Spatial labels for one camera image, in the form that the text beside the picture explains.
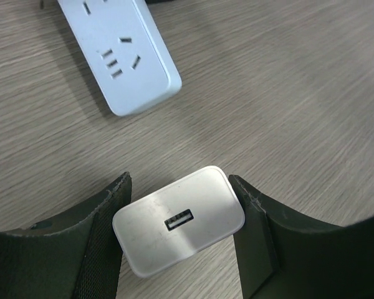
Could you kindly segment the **white cube charger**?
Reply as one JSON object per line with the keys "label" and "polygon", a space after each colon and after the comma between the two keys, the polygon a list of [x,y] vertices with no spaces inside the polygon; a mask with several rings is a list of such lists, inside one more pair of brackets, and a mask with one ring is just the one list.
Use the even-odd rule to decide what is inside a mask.
{"label": "white cube charger", "polygon": [[233,235],[244,222],[225,173],[207,166],[121,208],[112,226],[133,273],[148,278]]}

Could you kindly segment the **light blue power strip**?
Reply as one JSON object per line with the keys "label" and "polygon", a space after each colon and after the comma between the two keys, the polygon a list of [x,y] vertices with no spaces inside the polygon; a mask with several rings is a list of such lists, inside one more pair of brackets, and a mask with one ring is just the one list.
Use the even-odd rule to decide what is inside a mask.
{"label": "light blue power strip", "polygon": [[141,113],[181,90],[145,1],[67,0],[59,6],[112,113]]}

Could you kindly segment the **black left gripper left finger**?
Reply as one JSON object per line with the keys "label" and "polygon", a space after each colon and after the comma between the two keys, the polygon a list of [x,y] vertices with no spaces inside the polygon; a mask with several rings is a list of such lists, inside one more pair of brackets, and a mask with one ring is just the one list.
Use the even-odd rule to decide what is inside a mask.
{"label": "black left gripper left finger", "polygon": [[0,232],[0,298],[115,298],[122,250],[112,219],[131,196],[125,172],[60,214]]}

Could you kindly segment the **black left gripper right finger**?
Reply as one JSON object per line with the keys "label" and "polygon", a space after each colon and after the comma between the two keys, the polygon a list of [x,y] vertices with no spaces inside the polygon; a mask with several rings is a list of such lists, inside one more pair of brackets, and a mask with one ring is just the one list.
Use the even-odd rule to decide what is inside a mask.
{"label": "black left gripper right finger", "polygon": [[374,216],[338,226],[229,182],[245,214],[233,236],[244,298],[374,298]]}

